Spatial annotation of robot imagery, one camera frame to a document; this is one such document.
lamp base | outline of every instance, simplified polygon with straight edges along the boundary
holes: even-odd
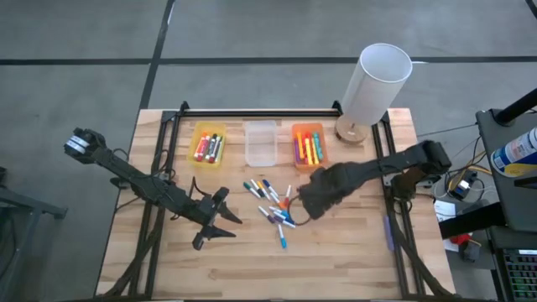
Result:
[[[337,138],[342,142],[358,144],[368,136],[369,127],[357,125],[344,117],[339,117],[336,121],[335,129]]]

plastic bin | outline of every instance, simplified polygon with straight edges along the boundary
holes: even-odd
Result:
[[[251,167],[269,167],[278,160],[275,121],[254,121],[245,124],[245,156]]]
[[[200,142],[201,135],[207,132],[207,135],[211,136],[213,134],[216,134],[218,136],[224,137],[224,145],[222,151],[219,151],[220,156],[218,157],[218,161],[215,161],[213,164],[209,163],[207,160],[202,160],[201,162],[194,159],[194,153],[196,152],[196,149],[198,147],[198,143]],[[226,136],[226,124],[223,122],[197,122],[194,127],[194,133],[192,133],[192,140],[190,141],[190,147],[188,150],[188,155],[186,156],[187,160],[191,162],[196,167],[202,167],[202,168],[218,168],[220,167],[220,163],[223,158],[224,150],[226,149],[227,136]]]
[[[302,148],[305,148],[304,146],[304,135],[306,133],[310,133],[313,137],[313,133],[319,133],[319,144],[322,148],[322,160],[319,160],[319,164],[307,164],[307,163],[301,163],[296,161],[295,157],[295,138],[297,138],[297,133],[300,133],[302,135]],[[293,139],[293,143],[291,144],[293,147],[293,158],[295,159],[295,167],[296,169],[300,171],[310,171],[313,169],[317,169],[321,167],[324,163],[328,162],[328,152],[326,150],[326,143],[325,143],[325,132],[323,131],[322,124],[319,122],[313,122],[313,123],[299,123],[294,124],[291,128],[291,137]]]

spray can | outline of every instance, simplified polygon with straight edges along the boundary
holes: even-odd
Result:
[[[500,174],[507,177],[518,177],[537,169],[537,128],[494,151],[490,162]]]

concrete floor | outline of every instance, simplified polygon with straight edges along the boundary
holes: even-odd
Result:
[[[0,0],[0,59],[150,58],[166,0]],[[537,55],[537,19],[524,0],[178,1],[164,58],[357,56],[387,42],[411,56]],[[0,165],[12,190],[68,206],[45,219],[25,266],[19,298],[90,297],[117,190],[111,175],[63,154],[75,127],[128,148],[147,65],[0,66]],[[353,65],[160,66],[149,108],[328,107]],[[418,134],[467,125],[535,88],[537,63],[419,64],[393,107],[410,107]],[[476,128],[420,136],[454,155]],[[461,166],[467,148],[452,161]],[[488,196],[493,200],[495,195]],[[494,296],[487,263],[450,255],[456,289]]]

wooden tabletop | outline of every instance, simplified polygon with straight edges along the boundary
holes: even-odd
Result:
[[[148,173],[154,157],[161,110],[140,112],[130,163]],[[398,151],[417,143],[407,108],[389,109]],[[331,160],[364,162],[375,159],[371,133],[363,144],[351,146],[334,135],[334,117],[275,117],[278,125],[278,163],[274,167],[253,168],[244,158],[244,122],[256,118],[182,118],[175,152],[175,181],[190,188],[192,176],[200,189],[215,192],[229,188],[227,204],[243,224],[218,217],[215,225],[237,234],[216,238],[201,251],[191,242],[200,226],[180,218],[171,221],[166,211],[154,299],[388,299],[400,298],[394,255],[388,250],[383,229],[385,213],[380,180],[370,180],[330,209],[321,219],[296,229],[285,228],[288,247],[282,249],[277,229],[258,212],[270,206],[256,199],[242,186],[243,181],[266,179],[280,193],[288,185],[296,188],[309,182],[293,164],[291,126],[297,122],[321,122]],[[193,167],[186,160],[196,122],[224,122],[226,146],[219,169]],[[125,190],[119,205],[131,200]],[[97,293],[106,292],[133,259],[143,212],[143,202],[122,208],[114,217]],[[440,229],[432,200],[417,197],[410,213],[418,253],[441,284],[454,292]],[[412,284],[408,259],[405,261]],[[145,284],[145,270],[141,283]]]

